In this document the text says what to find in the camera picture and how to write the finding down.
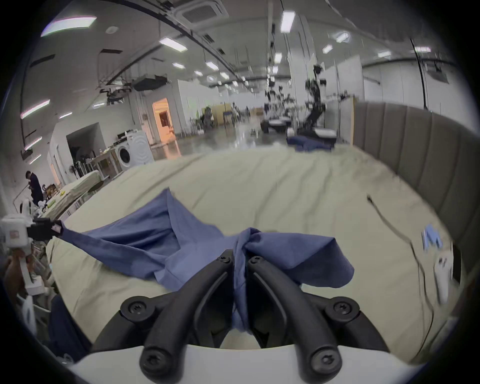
person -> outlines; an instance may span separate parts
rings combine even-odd
[[[39,201],[43,201],[42,187],[35,173],[27,171],[25,178],[28,180],[29,188],[32,190],[33,204],[38,205]]]

doorway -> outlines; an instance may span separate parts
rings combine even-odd
[[[175,131],[173,130],[167,98],[156,101],[152,104],[152,107],[160,141],[162,143],[168,143],[175,140]]]

white partition wall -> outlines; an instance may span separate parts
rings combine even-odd
[[[468,83],[454,67],[442,65],[448,83],[424,73],[428,110],[447,116],[480,134],[480,119]],[[392,62],[363,69],[365,100],[423,108],[423,90],[416,61]]]
[[[348,91],[349,95],[354,95],[358,100],[364,100],[365,90],[360,56],[356,55],[339,63],[337,70],[340,93]]]

blue glove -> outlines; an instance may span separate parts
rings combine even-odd
[[[431,242],[432,244],[436,244],[437,248],[443,247],[443,243],[440,239],[439,233],[435,229],[433,229],[431,224],[427,225],[423,232],[427,235],[429,242]]]

air conditioning vent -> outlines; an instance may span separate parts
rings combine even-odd
[[[183,17],[192,24],[200,23],[215,16],[216,13],[210,5],[204,5],[203,7],[198,7],[183,13]]]
[[[210,44],[215,42],[208,33],[206,33],[206,34],[204,35],[204,37],[206,38],[206,40],[207,40]]]
[[[172,16],[183,26],[195,30],[228,18],[228,13],[220,0],[193,0],[176,7]]]

